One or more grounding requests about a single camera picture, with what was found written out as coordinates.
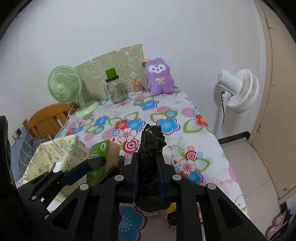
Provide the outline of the floral tablecloth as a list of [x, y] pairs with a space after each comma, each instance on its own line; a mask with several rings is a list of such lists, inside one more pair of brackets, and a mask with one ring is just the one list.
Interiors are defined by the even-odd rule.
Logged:
[[[90, 114], [81, 118], [72, 116], [54, 139], [77, 135], [89, 152], [92, 145], [105, 140], [120, 145], [118, 165], [109, 169], [95, 186], [103, 178], [110, 178], [131, 163], [133, 155], [140, 148], [146, 124], [161, 127], [166, 142], [163, 155], [176, 174], [193, 184], [216, 184], [247, 216], [240, 186], [229, 174], [229, 162], [217, 138], [192, 102], [179, 90], [174, 90], [171, 95], [158, 96], [144, 92], [140, 96], [133, 95], [127, 104], [101, 101], [99, 107]], [[74, 191], [86, 183], [86, 175], [72, 185]], [[136, 197], [137, 173], [134, 194]], [[119, 213], [121, 222], [118, 226], [118, 240], [156, 240], [160, 235], [170, 236], [170, 230], [161, 226], [157, 218], [146, 217], [147, 212], [136, 205], [135, 199], [132, 203], [120, 203]]]

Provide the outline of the toothpick jar orange lid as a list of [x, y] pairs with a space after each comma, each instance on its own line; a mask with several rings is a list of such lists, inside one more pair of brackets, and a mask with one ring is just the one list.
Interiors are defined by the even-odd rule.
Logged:
[[141, 94], [144, 92], [142, 82], [140, 80], [133, 80], [131, 83], [132, 90], [135, 94]]

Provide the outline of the green patterned cardboard panel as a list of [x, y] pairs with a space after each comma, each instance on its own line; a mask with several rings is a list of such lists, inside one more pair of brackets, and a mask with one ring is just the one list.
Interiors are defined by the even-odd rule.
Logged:
[[147, 79], [144, 76], [144, 66], [141, 59], [144, 58], [142, 44], [128, 46], [119, 51], [112, 51], [95, 57], [76, 67], [82, 81], [82, 96], [86, 102], [101, 100], [107, 97], [106, 70], [114, 68], [119, 80], [123, 82], [126, 92], [132, 91], [131, 82], [140, 80], [147, 87]]

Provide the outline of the beige door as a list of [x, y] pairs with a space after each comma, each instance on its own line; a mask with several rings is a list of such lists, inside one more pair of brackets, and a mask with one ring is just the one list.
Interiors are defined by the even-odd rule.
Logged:
[[263, 28], [266, 73], [249, 142], [263, 161], [282, 204], [295, 195], [295, 42], [266, 3], [254, 3]]

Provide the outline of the glass mason jar mug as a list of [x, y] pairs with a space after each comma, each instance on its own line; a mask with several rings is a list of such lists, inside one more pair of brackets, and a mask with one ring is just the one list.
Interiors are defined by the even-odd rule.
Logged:
[[107, 79], [106, 83], [107, 94], [111, 101], [114, 104], [124, 102], [126, 99], [126, 92], [123, 82], [119, 79], [119, 77], [116, 76], [114, 78]]

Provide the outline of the green desk fan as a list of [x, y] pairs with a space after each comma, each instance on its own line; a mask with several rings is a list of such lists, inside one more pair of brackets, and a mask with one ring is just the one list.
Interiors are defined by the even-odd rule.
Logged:
[[60, 65], [55, 67], [47, 80], [48, 91], [56, 101], [64, 104], [78, 102], [75, 116], [81, 118], [99, 107], [96, 100], [85, 102], [82, 96], [83, 81], [76, 68]]

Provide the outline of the white standing fan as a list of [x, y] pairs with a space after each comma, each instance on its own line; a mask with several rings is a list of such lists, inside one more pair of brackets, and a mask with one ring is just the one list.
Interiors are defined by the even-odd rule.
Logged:
[[234, 75], [221, 69], [216, 76], [216, 84], [222, 88], [220, 93], [222, 110], [218, 114], [214, 128], [214, 136], [219, 137], [226, 109], [229, 108], [235, 113], [247, 111], [257, 99], [259, 81], [248, 69], [242, 69]]

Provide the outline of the black soft object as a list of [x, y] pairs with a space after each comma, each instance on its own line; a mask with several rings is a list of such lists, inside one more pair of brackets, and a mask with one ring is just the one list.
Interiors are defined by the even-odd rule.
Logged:
[[161, 163], [163, 147], [167, 144], [158, 125], [146, 124], [137, 152], [136, 205], [144, 212], [153, 213], [166, 208], [164, 204]]

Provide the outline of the green cup on jar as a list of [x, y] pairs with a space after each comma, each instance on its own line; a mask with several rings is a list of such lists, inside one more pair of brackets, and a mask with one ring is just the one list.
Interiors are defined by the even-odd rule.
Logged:
[[105, 72], [106, 72], [107, 79], [116, 79], [116, 78], [119, 78], [119, 76], [116, 73], [116, 69], [115, 68], [107, 69]]

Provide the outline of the green tissue box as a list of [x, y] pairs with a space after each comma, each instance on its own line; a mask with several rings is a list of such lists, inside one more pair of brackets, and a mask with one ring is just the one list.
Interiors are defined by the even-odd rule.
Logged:
[[94, 159], [92, 171], [86, 175], [86, 183], [93, 186], [113, 166], [118, 165], [120, 145], [110, 140], [105, 140], [92, 145], [89, 159]]

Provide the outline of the purple plush bunny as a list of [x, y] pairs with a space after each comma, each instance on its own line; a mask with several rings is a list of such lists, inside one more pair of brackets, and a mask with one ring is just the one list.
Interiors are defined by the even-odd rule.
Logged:
[[174, 91], [174, 80], [170, 74], [170, 68], [162, 58], [145, 63], [144, 76], [152, 96], [170, 94]]

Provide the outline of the grey plaid pillow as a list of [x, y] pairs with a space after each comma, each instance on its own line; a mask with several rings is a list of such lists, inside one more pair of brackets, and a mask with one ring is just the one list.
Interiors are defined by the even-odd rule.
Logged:
[[14, 144], [14, 160], [20, 169], [27, 168], [40, 144], [50, 141], [50, 138], [34, 138], [27, 133], [23, 138]]

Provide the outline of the wall power outlet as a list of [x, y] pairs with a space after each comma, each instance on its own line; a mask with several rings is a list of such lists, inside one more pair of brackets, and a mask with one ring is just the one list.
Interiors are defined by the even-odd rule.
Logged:
[[13, 139], [16, 141], [22, 135], [22, 131], [18, 128], [12, 135]]

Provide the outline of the yellow cartoon storage box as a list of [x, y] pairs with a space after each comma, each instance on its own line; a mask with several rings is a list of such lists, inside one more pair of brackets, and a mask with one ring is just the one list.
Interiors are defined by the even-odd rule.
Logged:
[[77, 135], [65, 136], [42, 143], [29, 162], [22, 177], [22, 183], [26, 184], [51, 170], [54, 172], [68, 171], [88, 157], [89, 149]]

